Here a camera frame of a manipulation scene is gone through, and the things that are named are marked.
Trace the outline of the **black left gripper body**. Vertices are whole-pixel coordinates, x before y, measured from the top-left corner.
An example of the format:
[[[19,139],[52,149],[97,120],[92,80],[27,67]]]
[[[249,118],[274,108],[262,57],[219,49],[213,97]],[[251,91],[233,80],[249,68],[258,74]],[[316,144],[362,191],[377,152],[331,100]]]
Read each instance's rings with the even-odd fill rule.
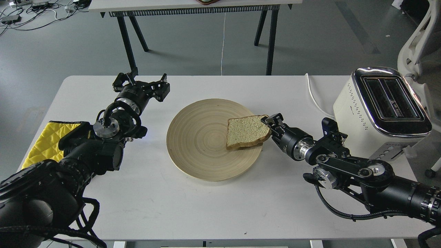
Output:
[[[153,96],[152,87],[142,81],[135,81],[134,83],[128,83],[125,86],[115,85],[115,92],[119,92],[116,101],[122,99],[130,100],[137,108],[145,108],[148,101]]]

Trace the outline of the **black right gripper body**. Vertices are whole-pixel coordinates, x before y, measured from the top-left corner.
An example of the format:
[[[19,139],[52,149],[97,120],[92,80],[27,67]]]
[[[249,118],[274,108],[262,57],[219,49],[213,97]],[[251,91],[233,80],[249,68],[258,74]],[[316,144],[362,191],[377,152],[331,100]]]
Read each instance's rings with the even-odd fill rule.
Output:
[[[313,137],[297,127],[274,127],[271,129],[271,138],[282,152],[295,161],[304,160],[308,149],[314,146]]]

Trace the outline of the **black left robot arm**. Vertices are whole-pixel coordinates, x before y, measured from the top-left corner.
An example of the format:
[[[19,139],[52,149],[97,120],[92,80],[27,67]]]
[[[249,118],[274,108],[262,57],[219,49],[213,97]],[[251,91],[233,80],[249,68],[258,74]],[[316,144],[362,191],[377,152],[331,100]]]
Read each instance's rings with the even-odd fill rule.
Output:
[[[96,175],[118,171],[127,142],[143,138],[140,115],[152,98],[162,102],[170,92],[167,74],[159,81],[137,81],[137,69],[119,73],[113,82],[117,98],[101,110],[95,124],[78,126],[57,143],[62,157],[41,159],[1,182],[1,247],[37,248],[45,240],[67,235],[107,245],[93,232],[100,204],[83,196]]]

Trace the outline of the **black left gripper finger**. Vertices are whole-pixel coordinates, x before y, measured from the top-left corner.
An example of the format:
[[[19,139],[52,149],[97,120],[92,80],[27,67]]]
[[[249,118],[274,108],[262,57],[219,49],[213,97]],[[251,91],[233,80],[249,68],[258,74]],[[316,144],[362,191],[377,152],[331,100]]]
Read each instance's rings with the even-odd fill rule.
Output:
[[[124,87],[128,85],[135,85],[134,78],[137,76],[137,72],[119,73],[112,84],[112,88],[115,92],[121,92]]]
[[[147,95],[163,102],[170,92],[170,84],[167,82],[167,74],[164,73],[159,81],[147,84]]]

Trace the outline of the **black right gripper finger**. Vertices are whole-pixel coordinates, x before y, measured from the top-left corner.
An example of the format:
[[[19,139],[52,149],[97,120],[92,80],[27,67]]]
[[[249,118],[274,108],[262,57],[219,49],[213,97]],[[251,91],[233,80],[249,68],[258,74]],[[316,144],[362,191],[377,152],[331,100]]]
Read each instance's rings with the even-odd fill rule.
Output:
[[[281,113],[261,118],[261,122],[270,128],[273,137],[282,137],[285,133],[285,124],[283,123],[283,120]]]

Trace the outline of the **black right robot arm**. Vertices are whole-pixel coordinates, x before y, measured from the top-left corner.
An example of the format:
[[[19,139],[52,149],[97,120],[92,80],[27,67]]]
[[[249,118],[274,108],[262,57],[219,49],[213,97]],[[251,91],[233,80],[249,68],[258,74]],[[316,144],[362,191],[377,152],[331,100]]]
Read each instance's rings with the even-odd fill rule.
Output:
[[[283,122],[280,113],[261,118],[270,128],[272,140],[295,161],[306,161],[313,172],[304,173],[306,182],[315,186],[322,203],[333,214],[352,221],[407,216],[432,224],[418,235],[421,248],[427,240],[440,235],[440,188],[395,175],[392,166],[380,159],[351,156],[343,146],[347,134],[338,129],[336,121],[322,120],[323,137],[314,140],[303,130]],[[367,215],[343,213],[332,207],[321,193],[321,188],[337,189],[363,204]]]

